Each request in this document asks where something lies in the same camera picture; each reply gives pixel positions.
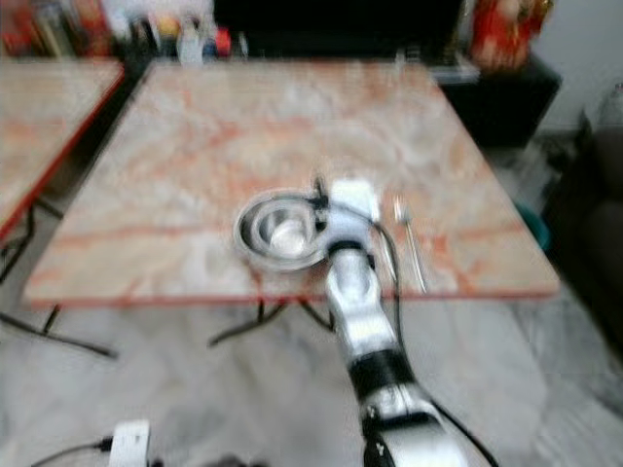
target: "marble tabletop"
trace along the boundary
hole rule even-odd
[[[122,78],[116,61],[0,63],[0,239]]]
[[[558,278],[426,70],[380,63],[155,64],[31,275],[33,306],[323,297],[326,266],[252,269],[233,224],[255,195],[363,177],[406,298],[422,298],[395,197],[409,203],[428,297],[553,294]],[[385,292],[390,279],[379,255]]]

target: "tiled floor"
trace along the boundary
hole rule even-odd
[[[41,325],[45,316],[19,305],[55,227],[39,218],[0,305]],[[167,466],[202,466],[226,452],[274,467],[361,465],[346,370],[333,338],[306,315],[292,308],[262,331],[206,348],[252,315],[246,307],[61,314],[56,331],[117,348],[117,362],[0,328],[0,466],[29,465],[138,417],[150,419],[150,452]],[[566,286],[542,302],[409,304],[404,327],[422,383],[501,465],[623,465],[623,371]],[[460,442],[473,466],[486,465]],[[107,463],[85,454],[55,465]]]

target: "stainless steel bowl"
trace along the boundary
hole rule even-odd
[[[261,269],[294,271],[324,259],[312,207],[300,192],[270,192],[254,198],[238,215],[235,244]]]

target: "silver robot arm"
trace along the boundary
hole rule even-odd
[[[359,183],[332,190],[331,199],[374,217],[375,200]],[[326,294],[340,349],[360,409],[365,467],[467,467],[441,417],[418,387],[381,305],[371,267],[369,224],[330,211]]]

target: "white plug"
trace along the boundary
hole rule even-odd
[[[149,421],[135,420],[115,427],[108,467],[145,467],[149,447]]]

